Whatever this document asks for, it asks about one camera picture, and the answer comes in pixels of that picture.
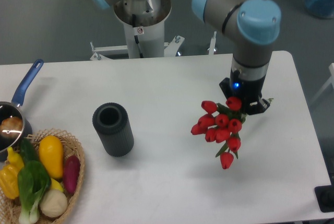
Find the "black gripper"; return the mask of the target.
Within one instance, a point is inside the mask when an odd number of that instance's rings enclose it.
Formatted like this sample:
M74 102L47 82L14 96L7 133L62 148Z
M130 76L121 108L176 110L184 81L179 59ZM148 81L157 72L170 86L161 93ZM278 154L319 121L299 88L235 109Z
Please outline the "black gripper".
M231 71L230 77L219 83L226 98L237 97L242 102L241 112L248 115L264 113L271 104L270 99L262 98L262 88L266 75L256 80L241 78L238 70Z

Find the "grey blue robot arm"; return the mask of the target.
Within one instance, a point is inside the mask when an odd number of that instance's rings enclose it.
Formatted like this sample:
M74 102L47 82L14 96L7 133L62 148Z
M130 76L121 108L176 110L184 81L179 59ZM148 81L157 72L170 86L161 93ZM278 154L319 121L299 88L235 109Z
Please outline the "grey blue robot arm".
M93 0L114 9L123 23L130 58L164 55L164 22L171 0ZM280 32L281 10L273 0L192 0L193 13L235 44L230 76L220 82L229 98L242 101L248 115L265 112L261 94L272 46Z

